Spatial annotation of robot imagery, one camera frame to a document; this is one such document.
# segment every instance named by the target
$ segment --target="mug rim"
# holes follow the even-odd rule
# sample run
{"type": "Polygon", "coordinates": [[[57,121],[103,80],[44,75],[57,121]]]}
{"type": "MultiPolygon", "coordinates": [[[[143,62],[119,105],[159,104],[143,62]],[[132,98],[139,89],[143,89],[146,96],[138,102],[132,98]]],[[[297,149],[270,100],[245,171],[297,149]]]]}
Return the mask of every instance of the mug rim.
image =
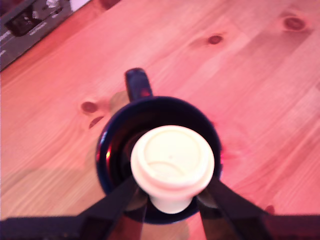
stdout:
{"type": "MultiPolygon", "coordinates": [[[[106,195],[110,194],[117,187],[116,184],[112,183],[111,174],[110,174],[110,172],[108,172],[109,169],[107,166],[107,161],[108,161],[107,152],[112,150],[109,145],[111,145],[110,143],[112,142],[112,138],[115,135],[115,132],[118,130],[118,127],[123,124],[123,122],[120,122],[120,123],[118,122],[118,125],[117,125],[117,119],[120,118],[121,116],[123,116],[123,114],[127,113],[129,110],[132,110],[133,108],[135,108],[141,104],[148,103],[148,102],[151,104],[154,101],[172,101],[172,102],[175,102],[178,104],[183,104],[185,106],[188,106],[189,108],[193,109],[197,113],[197,115],[199,115],[201,117],[201,119],[203,119],[205,122],[208,123],[208,126],[210,126],[210,130],[209,130],[210,134],[212,134],[217,139],[217,141],[215,141],[214,143],[213,143],[213,141],[208,142],[210,148],[212,149],[213,155],[214,155],[213,176],[216,176],[217,178],[221,178],[222,167],[223,167],[222,161],[221,161],[221,150],[222,150],[221,142],[220,142],[219,136],[213,126],[213,123],[207,118],[207,116],[202,111],[200,111],[197,107],[195,107],[194,105],[192,105],[191,103],[189,103],[183,99],[172,97],[172,96],[148,96],[148,97],[143,97],[143,98],[134,100],[134,101],[126,104],[122,108],[120,108],[108,120],[108,122],[104,126],[104,128],[98,138],[96,151],[95,151],[96,171],[97,171],[97,176],[98,176],[98,181],[100,183],[100,186],[106,195]]],[[[198,209],[195,208],[194,210],[192,210],[191,214],[190,213],[188,214],[187,217],[190,217],[197,212],[198,212],[198,209]]],[[[181,219],[177,219],[177,220],[172,219],[172,221],[170,221],[170,222],[174,223],[174,222],[178,222],[178,221],[181,221],[181,219]]],[[[146,223],[167,224],[167,222],[163,222],[161,220],[156,220],[156,221],[152,221],[152,222],[146,221],[146,223]]]]}

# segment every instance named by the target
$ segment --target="cup lid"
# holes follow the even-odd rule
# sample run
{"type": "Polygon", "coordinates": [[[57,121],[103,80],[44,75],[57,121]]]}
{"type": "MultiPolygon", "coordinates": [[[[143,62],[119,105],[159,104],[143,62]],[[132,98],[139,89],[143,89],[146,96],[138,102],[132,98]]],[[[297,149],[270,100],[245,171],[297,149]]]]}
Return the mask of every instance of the cup lid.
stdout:
{"type": "Polygon", "coordinates": [[[214,172],[214,154],[197,132],[176,125],[154,128],[134,145],[131,169],[153,197],[179,200],[201,192],[214,172]]]}

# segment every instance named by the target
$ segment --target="table surface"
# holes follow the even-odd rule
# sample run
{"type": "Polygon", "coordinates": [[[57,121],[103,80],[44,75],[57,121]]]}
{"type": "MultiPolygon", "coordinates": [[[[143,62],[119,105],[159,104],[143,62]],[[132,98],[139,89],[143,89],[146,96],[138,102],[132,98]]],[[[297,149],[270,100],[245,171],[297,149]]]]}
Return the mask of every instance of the table surface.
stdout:
{"type": "MultiPolygon", "coordinates": [[[[1,73],[1,218],[78,214],[104,196],[95,147],[133,67],[214,123],[222,182],[276,214],[320,214],[319,42],[319,0],[90,2],[1,73]]],[[[144,238],[199,229],[196,214],[144,238]]]]}

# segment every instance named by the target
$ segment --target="electronic device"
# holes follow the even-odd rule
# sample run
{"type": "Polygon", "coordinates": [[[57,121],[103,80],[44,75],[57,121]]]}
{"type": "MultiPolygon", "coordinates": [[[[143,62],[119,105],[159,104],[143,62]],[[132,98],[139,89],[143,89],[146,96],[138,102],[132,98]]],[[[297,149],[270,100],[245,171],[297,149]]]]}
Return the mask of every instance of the electronic device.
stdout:
{"type": "Polygon", "coordinates": [[[0,0],[0,69],[89,0],[0,0]]]}

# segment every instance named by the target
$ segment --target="mug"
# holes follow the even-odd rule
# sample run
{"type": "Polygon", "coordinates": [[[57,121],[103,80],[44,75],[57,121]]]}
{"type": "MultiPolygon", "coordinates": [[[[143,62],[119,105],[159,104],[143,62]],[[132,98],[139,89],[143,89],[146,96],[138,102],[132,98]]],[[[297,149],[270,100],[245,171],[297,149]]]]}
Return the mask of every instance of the mug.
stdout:
{"type": "MultiPolygon", "coordinates": [[[[96,169],[100,185],[111,193],[132,175],[131,152],[146,132],[161,126],[182,126],[200,134],[214,155],[213,175],[221,177],[221,142],[208,118],[190,103],[170,96],[153,96],[145,71],[133,68],[125,73],[130,103],[117,111],[105,125],[96,148],[96,169]]],[[[149,224],[170,224],[198,212],[196,198],[183,211],[166,214],[148,203],[144,221],[149,224]]]]}

